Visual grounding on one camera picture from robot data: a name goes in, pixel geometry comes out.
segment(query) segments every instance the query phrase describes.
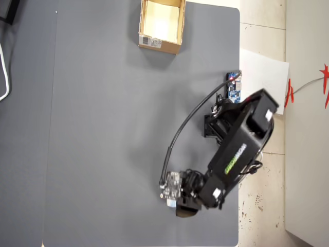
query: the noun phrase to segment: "gray mat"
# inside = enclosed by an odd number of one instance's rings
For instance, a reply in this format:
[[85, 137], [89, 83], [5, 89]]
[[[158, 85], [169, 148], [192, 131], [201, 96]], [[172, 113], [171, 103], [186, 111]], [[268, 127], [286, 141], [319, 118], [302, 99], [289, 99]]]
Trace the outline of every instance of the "gray mat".
[[0, 102], [0, 246], [42, 243], [57, 5], [21, 0], [14, 25], [0, 22], [12, 86]]
[[[44, 243], [233, 246], [237, 189], [224, 210], [176, 218], [159, 197], [169, 145], [188, 113], [239, 67], [239, 12], [187, 3], [178, 56], [142, 49], [140, 1], [60, 1]], [[209, 102], [187, 125], [169, 169], [205, 171]]]

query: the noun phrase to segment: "circuit board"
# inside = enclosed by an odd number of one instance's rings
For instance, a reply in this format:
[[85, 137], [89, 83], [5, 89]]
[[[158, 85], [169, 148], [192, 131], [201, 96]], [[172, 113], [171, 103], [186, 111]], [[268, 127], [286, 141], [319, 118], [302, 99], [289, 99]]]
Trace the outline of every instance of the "circuit board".
[[176, 200], [180, 197], [181, 177], [179, 172], [169, 171], [166, 177], [166, 184], [160, 197], [167, 200], [169, 207], [176, 207]]
[[[234, 78], [236, 73], [228, 74], [228, 79]], [[233, 103], [240, 103], [241, 102], [241, 77], [240, 75], [235, 81], [230, 82], [227, 85], [227, 95], [226, 97], [230, 99]]]

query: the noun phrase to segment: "white cable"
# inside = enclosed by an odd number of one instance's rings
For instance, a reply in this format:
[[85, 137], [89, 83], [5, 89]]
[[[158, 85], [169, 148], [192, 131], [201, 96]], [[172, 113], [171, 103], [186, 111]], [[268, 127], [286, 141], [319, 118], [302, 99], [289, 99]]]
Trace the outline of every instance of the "white cable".
[[2, 51], [1, 44], [0, 44], [0, 56], [1, 56], [2, 69], [4, 70], [5, 80], [6, 80], [6, 92], [3, 96], [0, 97], [0, 101], [2, 101], [9, 94], [9, 81], [8, 81], [8, 75], [7, 75], [6, 66], [5, 66], [4, 53]]

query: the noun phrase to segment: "white sheet of paper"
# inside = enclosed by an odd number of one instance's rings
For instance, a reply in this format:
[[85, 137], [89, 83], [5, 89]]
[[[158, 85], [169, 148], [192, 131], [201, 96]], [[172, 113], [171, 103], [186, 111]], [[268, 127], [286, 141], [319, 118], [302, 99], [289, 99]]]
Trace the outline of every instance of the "white sheet of paper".
[[242, 70], [241, 101], [252, 93], [265, 89], [280, 105], [277, 113], [282, 115], [289, 63], [240, 49], [240, 69]]

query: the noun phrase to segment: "white wall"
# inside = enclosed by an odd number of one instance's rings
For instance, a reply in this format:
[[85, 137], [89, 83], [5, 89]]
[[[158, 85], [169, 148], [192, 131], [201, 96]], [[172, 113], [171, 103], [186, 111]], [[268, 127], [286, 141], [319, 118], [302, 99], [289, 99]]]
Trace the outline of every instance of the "white wall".
[[[329, 0], [287, 0], [286, 61], [294, 90], [329, 65]], [[323, 80], [295, 94], [286, 109], [286, 229], [329, 246], [329, 91]]]

